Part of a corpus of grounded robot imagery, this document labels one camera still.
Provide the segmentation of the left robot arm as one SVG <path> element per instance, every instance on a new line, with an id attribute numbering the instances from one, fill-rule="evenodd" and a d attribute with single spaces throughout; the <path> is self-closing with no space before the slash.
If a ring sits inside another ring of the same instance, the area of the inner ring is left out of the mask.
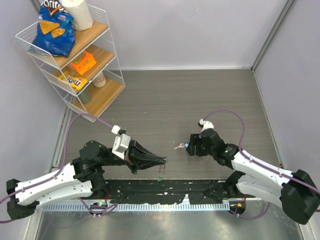
<path id="1" fill-rule="evenodd" d="M 166 157 L 156 155 L 137 141 L 117 151 L 97 141 L 89 141 L 79 157 L 64 167 L 28 181 L 8 180 L 7 213 L 11 220 L 26 218 L 41 207 L 73 198 L 101 199 L 107 194 L 103 167 L 127 166 L 133 174 L 164 165 Z"/>

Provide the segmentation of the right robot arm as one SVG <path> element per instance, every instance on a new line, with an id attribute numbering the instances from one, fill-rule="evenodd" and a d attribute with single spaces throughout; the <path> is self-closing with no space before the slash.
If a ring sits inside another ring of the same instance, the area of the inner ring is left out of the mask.
<path id="1" fill-rule="evenodd" d="M 320 191 L 304 170 L 276 167 L 225 143 L 213 128 L 192 133 L 186 151 L 190 156 L 211 156 L 234 172 L 226 180 L 232 197 L 240 194 L 263 199 L 278 206 L 293 221 L 305 225 L 320 206 Z"/>

